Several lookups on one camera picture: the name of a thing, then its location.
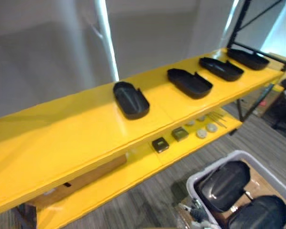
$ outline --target gray wall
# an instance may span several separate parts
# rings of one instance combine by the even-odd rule
[[[218,49],[232,3],[107,0],[120,78]],[[260,46],[276,17],[241,41]],[[92,0],[0,0],[0,116],[110,82],[95,24]]]

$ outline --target shelf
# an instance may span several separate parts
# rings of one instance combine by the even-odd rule
[[[245,73],[226,82],[198,66],[200,57],[211,55],[125,79],[140,87],[151,105],[149,114],[138,120],[123,116],[113,97],[113,83],[0,118],[0,213],[282,75],[272,69],[253,71],[232,60]],[[198,71],[214,85],[210,94],[199,100],[187,97],[167,80],[170,68]]]
[[[160,154],[153,149],[150,142],[130,150],[127,153],[126,165],[80,189],[64,200],[45,209],[39,209],[37,228],[56,229],[65,226],[241,125],[241,122],[234,119],[226,111],[218,109],[217,112],[224,115],[223,119],[226,122],[220,119],[219,121],[227,128],[217,125],[218,131],[216,133],[208,133],[207,138],[199,139],[196,137],[196,130],[204,128],[207,123],[212,122],[206,118],[203,122],[196,121],[194,126],[184,126],[189,132],[189,136],[180,142],[174,140],[170,131],[165,133],[163,137],[170,147]]]

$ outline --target black plastic tray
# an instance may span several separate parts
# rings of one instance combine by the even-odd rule
[[[149,111],[149,103],[141,90],[136,90],[131,83],[118,82],[113,87],[117,104],[128,119],[138,119]]]
[[[228,49],[227,55],[253,70],[262,70],[269,64],[269,60],[256,53],[251,54],[238,49]]]
[[[186,70],[172,68],[167,71],[168,79],[181,91],[194,99],[210,93],[213,85],[198,73],[190,74]]]
[[[242,69],[231,64],[229,61],[224,63],[216,59],[204,57],[200,58],[199,64],[211,73],[227,81],[238,80],[244,73]]]
[[[231,161],[204,177],[195,189],[209,209],[224,212],[244,194],[249,181],[248,165],[242,161]]]
[[[233,214],[227,228],[282,229],[285,224],[285,203],[277,196],[261,196]]]

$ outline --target white plastic bin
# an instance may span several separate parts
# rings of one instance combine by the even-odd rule
[[[201,204],[204,206],[207,214],[209,215],[209,219],[210,219],[211,223],[218,224],[217,221],[212,216],[212,214],[210,213],[209,209],[205,206],[204,202],[199,198],[199,196],[198,196],[198,194],[194,188],[194,185],[202,177],[204,177],[206,174],[210,173],[211,171],[217,169],[222,164],[225,164],[228,161],[238,161],[240,159],[246,160],[286,200],[286,186],[279,179],[277,179],[268,169],[266,169],[258,160],[256,160],[253,156],[251,156],[249,153],[247,153],[246,151],[243,151],[243,150],[236,150],[236,151],[228,154],[226,157],[223,157],[223,158],[213,162],[211,165],[204,168],[203,171],[195,173],[194,175],[190,176],[186,182],[186,189],[187,189],[190,197],[196,198],[201,202]]]

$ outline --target lower shelf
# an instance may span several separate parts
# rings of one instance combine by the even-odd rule
[[[37,228],[56,229],[65,226],[241,125],[241,122],[223,109],[217,109],[216,112],[223,115],[225,121],[218,120],[227,128],[215,123],[218,130],[208,133],[205,139],[199,139],[196,131],[199,128],[205,129],[207,123],[213,122],[207,117],[203,122],[196,121],[193,126],[184,126],[189,136],[180,142],[172,137],[171,132],[165,134],[163,137],[170,146],[160,154],[151,143],[130,150],[127,153],[127,163],[112,173],[47,208],[39,209],[37,206]]]

